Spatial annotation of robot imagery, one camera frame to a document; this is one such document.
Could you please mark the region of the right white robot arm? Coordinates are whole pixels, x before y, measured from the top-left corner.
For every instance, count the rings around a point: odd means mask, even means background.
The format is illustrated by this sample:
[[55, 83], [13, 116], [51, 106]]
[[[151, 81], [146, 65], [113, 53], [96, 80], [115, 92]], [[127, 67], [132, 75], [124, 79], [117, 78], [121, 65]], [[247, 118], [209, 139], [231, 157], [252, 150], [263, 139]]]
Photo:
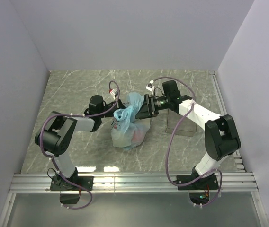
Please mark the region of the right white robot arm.
[[181, 95], [177, 83], [181, 80], [167, 77], [163, 82], [163, 96], [153, 94], [144, 96], [143, 104], [136, 114], [136, 119], [156, 117], [160, 110], [170, 109], [180, 115], [183, 121], [188, 118], [204, 131], [206, 153], [201, 161], [193, 168], [191, 179], [187, 183], [177, 183], [167, 178], [172, 185], [185, 187], [194, 185], [202, 189], [208, 183], [208, 178], [216, 171], [220, 164], [241, 147], [241, 141], [231, 115], [214, 113], [196, 102], [196, 95]]

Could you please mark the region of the light blue plastic bag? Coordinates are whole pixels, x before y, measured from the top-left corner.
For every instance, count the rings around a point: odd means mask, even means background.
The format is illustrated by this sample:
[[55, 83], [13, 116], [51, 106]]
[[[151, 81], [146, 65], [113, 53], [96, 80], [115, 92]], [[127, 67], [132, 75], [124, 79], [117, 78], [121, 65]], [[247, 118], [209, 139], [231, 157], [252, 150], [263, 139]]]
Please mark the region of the light blue plastic bag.
[[135, 118], [142, 105], [143, 96], [131, 92], [126, 96], [126, 108], [114, 111], [110, 133], [115, 148], [131, 150], [143, 143], [150, 129], [151, 120]]

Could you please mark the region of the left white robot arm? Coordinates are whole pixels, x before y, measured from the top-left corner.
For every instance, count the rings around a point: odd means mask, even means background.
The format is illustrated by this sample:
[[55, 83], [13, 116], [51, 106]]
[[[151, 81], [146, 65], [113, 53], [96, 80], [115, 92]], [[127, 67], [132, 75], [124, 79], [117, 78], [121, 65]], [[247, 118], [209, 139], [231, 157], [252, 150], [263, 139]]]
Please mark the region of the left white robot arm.
[[79, 131], [95, 132], [103, 118], [112, 117], [120, 107], [125, 108], [119, 94], [112, 96], [114, 101], [108, 104], [102, 96], [92, 96], [83, 115], [51, 112], [35, 135], [35, 144], [53, 162], [57, 178], [62, 180], [61, 184], [67, 190], [73, 190], [80, 184], [78, 170], [67, 154], [73, 134]]

